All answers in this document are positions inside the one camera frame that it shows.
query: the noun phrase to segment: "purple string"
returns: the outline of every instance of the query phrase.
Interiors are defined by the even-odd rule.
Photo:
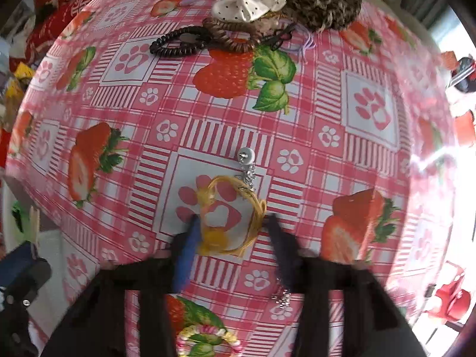
[[[296,32],[301,32],[303,33],[305,37],[305,41],[303,44],[297,46],[297,47],[281,47],[283,51],[287,52],[292,52],[292,53],[297,53],[302,56],[302,59],[304,60],[304,63],[306,64],[308,61],[306,59],[306,51],[308,49],[313,49],[316,46],[316,43],[314,42],[314,36],[313,34],[302,24],[297,24],[296,25]]]

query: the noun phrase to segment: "tablecloth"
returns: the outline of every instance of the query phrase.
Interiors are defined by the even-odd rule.
[[[6,172],[63,231],[66,296],[72,301],[103,259],[132,262],[165,248],[198,212],[198,187],[239,175],[236,154],[248,146],[259,198],[305,248],[319,252],[338,198],[352,213],[345,197],[366,190],[391,202],[394,226],[366,257],[411,317],[435,280],[453,216],[455,138],[438,56],[368,2],[348,30],[314,35],[305,60],[263,48],[183,59],[149,53],[157,37],[199,25],[214,1],[92,0],[83,24],[68,26],[41,62]],[[287,46],[302,42],[295,33]],[[209,215],[240,245],[246,201],[219,188]],[[265,230],[242,257],[196,255],[190,278],[168,298],[175,329],[224,325],[244,356],[290,355],[302,297],[285,309],[270,299],[278,286]],[[331,356],[340,354],[343,310],[337,292]],[[130,356],[139,353],[137,313],[131,292]],[[229,351],[197,337],[191,356]]]

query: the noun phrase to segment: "leopard print scrunchie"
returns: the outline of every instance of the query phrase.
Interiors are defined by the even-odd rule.
[[[286,0],[283,12],[311,31],[340,31],[357,18],[361,7],[362,0]]]

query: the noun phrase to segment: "black spiral hair tie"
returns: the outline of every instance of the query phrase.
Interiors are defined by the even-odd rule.
[[[196,42],[186,46],[181,45],[177,48],[167,48],[163,46],[172,40],[178,39],[180,35],[185,33],[197,35],[198,37]],[[186,26],[159,37],[157,40],[152,42],[149,50],[151,51],[151,54],[157,55],[158,57],[184,57],[188,55],[195,55],[199,49],[204,49],[205,45],[211,40],[211,33],[204,27]]]

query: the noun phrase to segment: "black hair clip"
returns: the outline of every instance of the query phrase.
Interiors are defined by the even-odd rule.
[[[273,51],[276,51],[285,41],[292,39],[292,32],[295,27],[296,23],[291,23],[283,29],[275,29],[272,35],[265,36],[261,39],[261,44],[269,46]]]

